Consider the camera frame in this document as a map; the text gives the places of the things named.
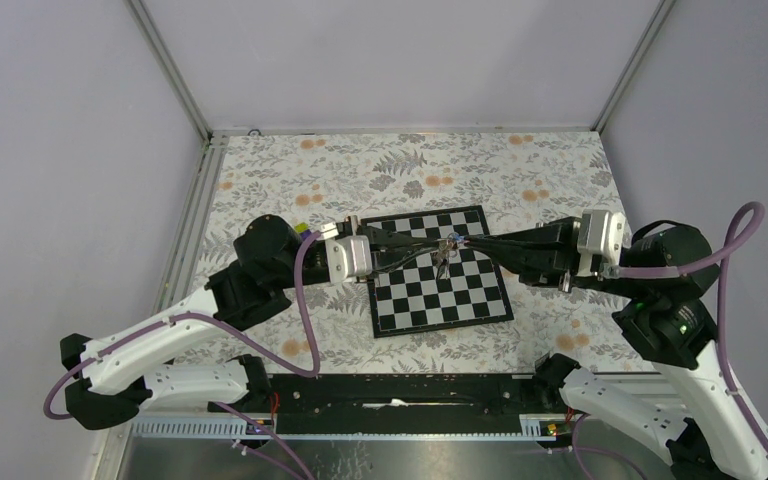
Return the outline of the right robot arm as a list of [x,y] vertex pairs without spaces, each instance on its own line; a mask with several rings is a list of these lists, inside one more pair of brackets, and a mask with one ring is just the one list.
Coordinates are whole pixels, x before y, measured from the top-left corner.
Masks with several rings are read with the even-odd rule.
[[757,229],[733,221],[713,250],[695,227],[661,220],[634,234],[623,215],[588,210],[502,235],[468,236],[530,287],[607,293],[626,299],[613,321],[632,349],[672,386],[685,406],[673,415],[601,383],[577,361],[553,354],[537,363],[535,402],[596,416],[657,454],[679,478],[768,479],[768,425],[727,357],[725,317],[703,295],[725,287],[728,259]]

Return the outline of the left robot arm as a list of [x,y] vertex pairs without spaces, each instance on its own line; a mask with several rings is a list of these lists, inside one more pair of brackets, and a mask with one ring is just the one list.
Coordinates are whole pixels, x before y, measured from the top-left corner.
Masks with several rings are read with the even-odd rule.
[[306,286],[370,279],[443,252],[447,244],[442,236],[395,233],[352,218],[300,231],[279,216],[260,216],[234,241],[235,259],[203,287],[123,331],[61,340],[65,375],[54,386],[64,397],[61,418],[102,430],[150,409],[274,407],[279,399],[265,364],[277,355],[255,341],[247,354],[223,364],[177,366],[173,360],[223,336],[245,341],[250,328],[292,306],[310,330]]

